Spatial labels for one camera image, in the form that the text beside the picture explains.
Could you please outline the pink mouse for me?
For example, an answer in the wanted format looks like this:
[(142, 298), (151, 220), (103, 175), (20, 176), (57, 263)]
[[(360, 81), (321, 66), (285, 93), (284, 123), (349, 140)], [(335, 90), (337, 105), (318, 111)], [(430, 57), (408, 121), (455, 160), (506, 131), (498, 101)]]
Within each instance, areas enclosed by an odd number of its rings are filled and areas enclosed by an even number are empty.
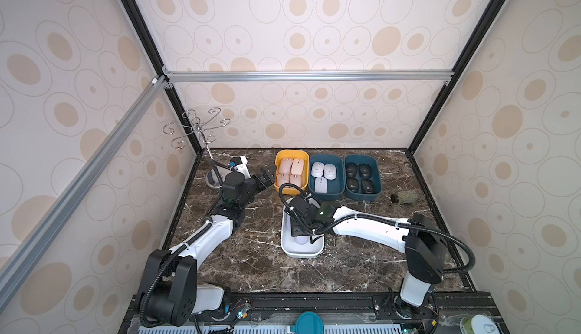
[(303, 186), (303, 177), (300, 174), (290, 174), (289, 183), (301, 188)]
[(295, 158), (292, 162), (290, 173), (293, 175), (302, 176), (305, 167), (305, 160), (302, 158)]
[(284, 184), (288, 184), (289, 182), (290, 182), (289, 174), (284, 173), (277, 174), (276, 183), (278, 184), (279, 187), (281, 187)]
[(280, 161), (280, 165), (278, 167), (278, 173), (291, 174), (293, 163), (294, 163), (293, 158), (283, 158)]

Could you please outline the purple mouse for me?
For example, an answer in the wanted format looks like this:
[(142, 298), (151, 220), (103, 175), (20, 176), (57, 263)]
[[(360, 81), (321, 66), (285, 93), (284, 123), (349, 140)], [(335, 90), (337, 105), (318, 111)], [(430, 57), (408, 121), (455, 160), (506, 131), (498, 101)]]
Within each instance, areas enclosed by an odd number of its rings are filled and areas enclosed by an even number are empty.
[(310, 237), (309, 236), (296, 236), (296, 237), (294, 237), (294, 241), (298, 245), (305, 245), (307, 243), (310, 243)]

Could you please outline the yellow storage box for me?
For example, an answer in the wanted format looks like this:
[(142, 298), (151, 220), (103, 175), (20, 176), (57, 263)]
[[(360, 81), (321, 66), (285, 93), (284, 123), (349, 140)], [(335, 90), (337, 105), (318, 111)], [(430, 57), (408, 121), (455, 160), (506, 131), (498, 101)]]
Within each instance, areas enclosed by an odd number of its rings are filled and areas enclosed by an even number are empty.
[(280, 161), (283, 158), (302, 158), (305, 160), (305, 167), (304, 167), (304, 172), (303, 172), (303, 186), (301, 187), (301, 189), (303, 191), (307, 190), (307, 186), (308, 186), (308, 182), (309, 182), (309, 176), (310, 176), (310, 157), (309, 155), (302, 151), (302, 150), (290, 150), (290, 149), (286, 149), (286, 150), (281, 150), (275, 158), (275, 165), (277, 167), (276, 169), (276, 173), (275, 173), (275, 188), (277, 191), (280, 190), (280, 187), (278, 186), (278, 184), (276, 183), (276, 177), (278, 173), (278, 167), (280, 165)]

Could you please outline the white storage box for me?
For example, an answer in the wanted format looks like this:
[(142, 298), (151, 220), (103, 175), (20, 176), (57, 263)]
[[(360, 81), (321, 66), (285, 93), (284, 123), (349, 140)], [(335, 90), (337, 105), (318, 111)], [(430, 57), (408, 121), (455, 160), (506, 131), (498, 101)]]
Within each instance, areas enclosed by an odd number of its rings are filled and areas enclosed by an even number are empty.
[(314, 243), (311, 243), (311, 240), (316, 237), (309, 236), (310, 243), (298, 245), (294, 241), (295, 236), (292, 236), (292, 226), (291, 216), (284, 212), (281, 224), (281, 248), (287, 256), (311, 259), (322, 253), (325, 247), (325, 238), (323, 236), (318, 236)]

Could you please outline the white mouse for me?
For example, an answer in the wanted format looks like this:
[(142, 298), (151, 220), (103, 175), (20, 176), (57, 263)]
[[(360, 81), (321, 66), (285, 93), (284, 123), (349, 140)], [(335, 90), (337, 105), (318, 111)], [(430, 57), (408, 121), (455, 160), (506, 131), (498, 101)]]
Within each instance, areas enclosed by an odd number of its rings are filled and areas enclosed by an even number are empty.
[(314, 182), (314, 191), (316, 193), (326, 194), (328, 191), (328, 180), (325, 177), (317, 177)]
[(323, 177), (327, 180), (335, 180), (337, 178), (337, 167), (334, 164), (325, 164)]
[(310, 172), (314, 178), (324, 177), (325, 164), (320, 162), (320, 161), (314, 162), (312, 167), (311, 167)]

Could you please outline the black mouse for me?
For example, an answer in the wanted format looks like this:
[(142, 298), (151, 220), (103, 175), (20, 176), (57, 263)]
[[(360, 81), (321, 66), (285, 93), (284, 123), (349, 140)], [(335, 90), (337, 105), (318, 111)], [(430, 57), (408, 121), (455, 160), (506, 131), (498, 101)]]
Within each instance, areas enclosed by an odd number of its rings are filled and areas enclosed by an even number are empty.
[(372, 168), (369, 164), (359, 164), (359, 175), (363, 179), (372, 178)]
[(359, 180), (355, 177), (348, 177), (346, 179), (346, 188), (352, 193), (359, 192)]
[(371, 179), (361, 180), (361, 193), (367, 195), (375, 194), (375, 184)]
[(359, 172), (359, 165), (353, 162), (345, 164), (345, 171), (347, 178), (355, 178)]

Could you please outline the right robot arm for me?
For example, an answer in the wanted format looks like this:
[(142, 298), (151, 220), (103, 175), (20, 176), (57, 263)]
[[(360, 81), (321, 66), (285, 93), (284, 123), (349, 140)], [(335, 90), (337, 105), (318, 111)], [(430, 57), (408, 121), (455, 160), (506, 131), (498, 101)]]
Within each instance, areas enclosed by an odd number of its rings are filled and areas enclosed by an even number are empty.
[[(465, 273), (476, 264), (463, 241), (437, 230), (430, 219), (415, 214), (411, 219), (389, 218), (352, 210), (335, 202), (318, 203), (311, 196), (282, 199), (284, 213), (297, 225), (298, 236), (312, 240), (326, 234), (354, 236), (392, 248), (405, 255), (407, 273), (399, 290), (399, 305), (421, 307), (426, 294), (447, 274)], [(448, 246), (458, 246), (468, 257), (460, 267), (445, 268)]]

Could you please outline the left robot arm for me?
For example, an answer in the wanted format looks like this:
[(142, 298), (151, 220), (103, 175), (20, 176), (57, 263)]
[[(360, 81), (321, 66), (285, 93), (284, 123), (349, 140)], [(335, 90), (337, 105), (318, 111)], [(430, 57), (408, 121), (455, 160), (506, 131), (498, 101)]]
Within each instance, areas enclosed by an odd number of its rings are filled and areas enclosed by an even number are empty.
[(172, 249), (157, 249), (149, 255), (136, 295), (142, 326), (181, 326), (193, 314), (228, 311), (226, 290), (199, 285), (198, 268), (241, 226), (248, 204), (274, 185), (275, 172), (276, 166), (271, 164), (251, 177), (229, 173), (204, 225)]

